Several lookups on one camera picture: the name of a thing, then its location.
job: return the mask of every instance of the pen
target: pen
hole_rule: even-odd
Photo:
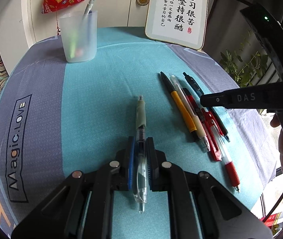
[[[188,113],[187,109],[185,108],[185,106],[183,105],[182,101],[180,100],[174,86],[172,85],[172,83],[170,82],[170,80],[168,79],[168,77],[163,73],[163,72],[160,72],[160,76],[163,80],[163,83],[165,84],[168,92],[170,93],[171,97],[174,99],[174,102],[176,103],[181,115],[182,115],[182,118],[184,120],[184,122],[186,123],[186,126],[189,130],[189,132],[192,134],[194,140],[197,142],[199,140],[199,137],[196,133],[196,126],[195,124],[193,123],[193,120],[190,116],[190,114]]]
[[[94,1],[95,1],[95,0],[89,0],[89,1],[88,1],[88,4],[87,4],[86,9],[85,9],[85,11],[84,11],[84,15],[89,14],[90,10],[91,10],[92,7],[93,7]]]
[[[207,116],[207,118],[205,117],[205,111],[204,109],[201,109],[198,107],[195,99],[193,98],[193,96],[191,95],[191,93],[189,92],[189,90],[187,88],[183,88],[183,91],[185,92],[186,96],[188,97],[190,103],[192,104],[194,110],[196,111],[202,126],[204,127],[206,134],[207,134],[207,139],[210,145],[210,154],[212,156],[212,158],[214,159],[214,161],[221,161],[221,153],[219,151],[218,145],[217,145],[217,141],[213,136],[213,133],[211,131],[211,126],[213,125],[213,123],[211,123],[209,120],[209,116]]]
[[[145,101],[142,95],[138,97],[136,108],[136,172],[133,194],[135,201],[139,204],[139,213],[145,212],[147,202],[148,170],[146,159],[146,111]]]
[[[178,82],[177,78],[174,75],[170,76],[170,80],[171,80],[172,85],[174,86],[175,90],[177,91],[179,98],[181,99],[182,103],[184,104],[187,111],[189,112],[189,114],[190,114],[190,116],[193,120],[193,123],[196,126],[197,135],[198,135],[199,139],[201,139],[203,147],[207,151],[210,151],[210,146],[209,146],[209,142],[208,142],[208,139],[207,139],[207,134],[205,132],[205,129],[203,128],[199,117],[194,113],[194,110],[193,110],[191,104],[188,102],[185,94],[183,93],[183,90],[180,86],[180,83]]]
[[[198,83],[195,81],[195,79],[191,76],[189,76],[188,74],[186,74],[185,72],[183,72],[183,75],[186,79],[186,81],[188,82],[188,84],[191,86],[191,88],[197,93],[197,95],[199,96],[199,98],[204,94],[203,91],[201,90],[201,88],[199,87]],[[217,112],[214,110],[213,107],[208,108],[209,111],[211,111],[211,113],[213,114],[213,116],[215,117],[215,119],[217,120],[217,125],[220,127],[220,130],[223,133],[223,137],[230,142],[229,136],[228,136],[228,131],[225,128],[222,120],[220,119],[219,115],[217,114]]]
[[[217,140],[221,152],[222,160],[225,163],[225,169],[226,172],[228,173],[228,177],[230,179],[231,185],[235,188],[237,192],[240,192],[240,179],[235,169],[234,163],[231,159],[231,156],[228,152],[228,149],[226,148],[215,126],[212,127],[212,132],[214,134],[215,139]]]

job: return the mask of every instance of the red pen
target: red pen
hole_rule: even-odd
[[[201,111],[200,108],[198,107],[196,101],[194,100],[193,96],[191,95],[191,93],[188,91],[187,88],[183,88],[183,91],[185,92],[186,96],[188,97],[191,105],[193,106],[195,112],[197,113],[202,126],[205,129],[205,132],[207,134],[207,139],[210,145],[210,153],[212,158],[214,159],[214,161],[221,161],[221,153],[219,151],[218,145],[217,145],[217,141],[215,140],[213,133],[211,131],[211,126],[213,125],[212,121],[207,121],[204,111]]]

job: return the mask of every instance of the orange and black pen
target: orange and black pen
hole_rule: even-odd
[[[168,90],[168,92],[170,93],[171,97],[174,99],[174,102],[177,104],[177,107],[183,117],[183,120],[185,121],[187,128],[189,130],[189,132],[192,134],[194,140],[197,142],[199,141],[199,137],[197,135],[197,128],[195,126],[195,124],[193,123],[193,120],[190,116],[190,114],[188,113],[186,107],[183,105],[181,99],[179,98],[177,91],[175,90],[174,86],[172,85],[172,83],[170,82],[169,78],[163,73],[160,72],[160,76]]]

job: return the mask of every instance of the translucent cup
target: translucent cup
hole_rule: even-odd
[[[97,52],[97,11],[88,15],[72,12],[59,20],[66,60],[69,63],[84,62]]]

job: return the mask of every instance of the pen with beige grip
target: pen with beige grip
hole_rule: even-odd
[[[193,109],[193,107],[191,106],[191,104],[189,103],[189,101],[187,100],[186,96],[183,93],[183,90],[180,86],[180,83],[178,82],[177,78],[172,75],[170,76],[170,81],[172,82],[172,85],[174,86],[175,90],[177,91],[183,105],[186,107],[188,113],[190,114],[193,123],[195,124],[197,130],[197,135],[202,143],[202,148],[204,148],[204,150],[206,151],[210,151],[210,145],[209,145],[209,141],[207,138],[207,134],[205,132],[204,127],[201,124],[201,121],[199,119],[199,117],[195,114],[195,111]]]

